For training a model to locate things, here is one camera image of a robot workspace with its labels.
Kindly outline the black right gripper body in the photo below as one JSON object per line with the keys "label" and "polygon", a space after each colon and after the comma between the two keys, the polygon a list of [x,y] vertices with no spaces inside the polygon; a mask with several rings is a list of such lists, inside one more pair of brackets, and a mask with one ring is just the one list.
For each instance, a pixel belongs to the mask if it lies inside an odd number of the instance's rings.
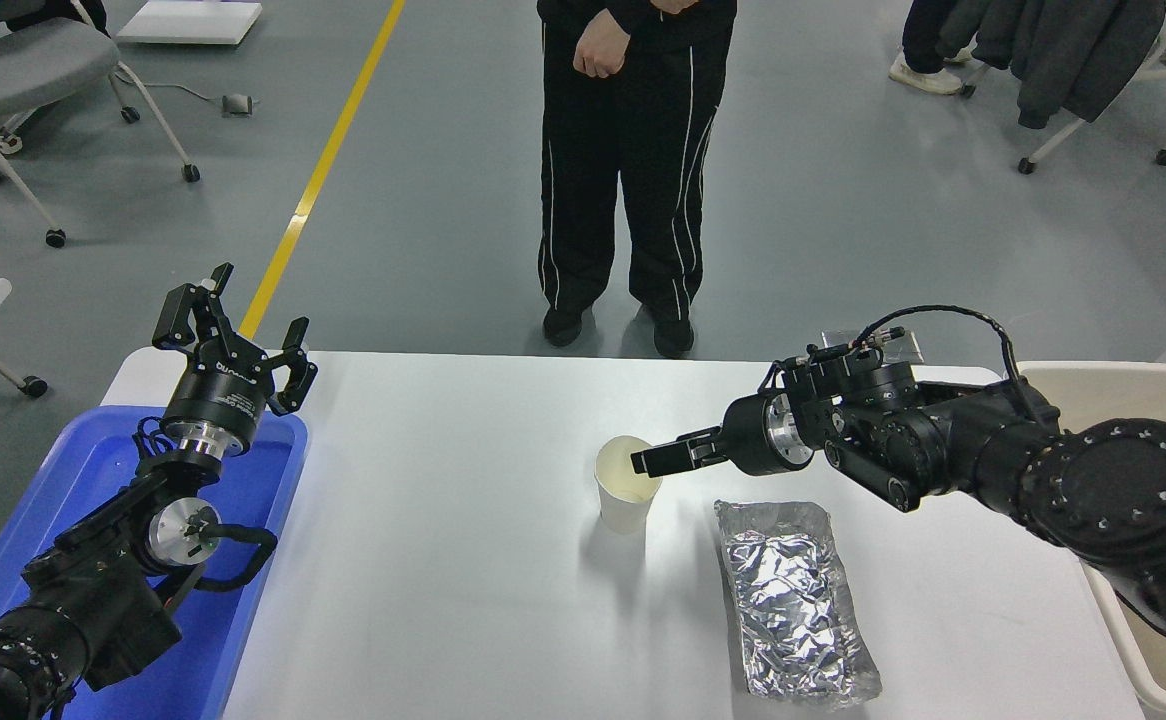
{"label": "black right gripper body", "polygon": [[721,424],[721,454],[749,477],[763,477],[772,470],[767,406],[766,394],[738,398],[728,406]]}

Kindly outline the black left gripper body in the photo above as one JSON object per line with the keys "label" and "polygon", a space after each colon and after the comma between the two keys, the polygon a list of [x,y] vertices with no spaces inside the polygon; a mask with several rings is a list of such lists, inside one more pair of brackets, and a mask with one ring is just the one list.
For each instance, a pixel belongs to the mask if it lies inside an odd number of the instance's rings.
{"label": "black left gripper body", "polygon": [[236,441],[253,441],[266,398],[273,392],[271,378],[259,379],[254,366],[266,357],[262,348],[237,348],[222,357],[182,351],[187,368],[164,410],[161,428],[167,436],[181,436],[180,425],[208,424],[226,429]]}

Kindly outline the person's left hand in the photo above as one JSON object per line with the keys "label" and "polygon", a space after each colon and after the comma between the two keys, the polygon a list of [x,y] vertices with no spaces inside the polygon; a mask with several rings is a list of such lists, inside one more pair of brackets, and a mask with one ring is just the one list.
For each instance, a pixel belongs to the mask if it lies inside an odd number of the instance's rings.
{"label": "person's left hand", "polygon": [[614,77],[627,60],[630,41],[632,36],[624,32],[614,14],[603,9],[580,35],[571,65],[575,72],[589,78]]}

